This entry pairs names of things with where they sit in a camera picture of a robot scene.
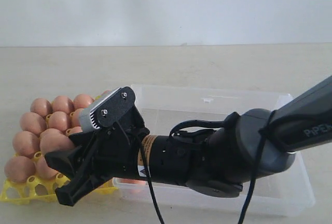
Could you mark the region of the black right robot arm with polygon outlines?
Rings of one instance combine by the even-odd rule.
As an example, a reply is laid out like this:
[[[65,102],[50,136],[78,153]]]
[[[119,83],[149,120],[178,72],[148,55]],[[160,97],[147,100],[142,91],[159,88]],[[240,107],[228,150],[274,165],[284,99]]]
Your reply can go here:
[[[331,78],[280,109],[184,121],[167,136],[150,135],[130,87],[103,94],[79,121],[73,149],[45,154],[70,180],[56,190],[62,205],[75,205],[113,177],[235,198],[245,182],[287,170],[297,151],[331,141]]]

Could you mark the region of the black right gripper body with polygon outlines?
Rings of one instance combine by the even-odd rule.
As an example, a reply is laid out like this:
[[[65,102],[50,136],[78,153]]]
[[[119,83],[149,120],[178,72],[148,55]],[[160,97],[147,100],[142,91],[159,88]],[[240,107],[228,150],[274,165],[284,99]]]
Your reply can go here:
[[[140,143],[149,134],[144,122],[118,121],[98,131],[98,147],[92,158],[92,174],[102,181],[113,177],[147,180],[137,168]]]

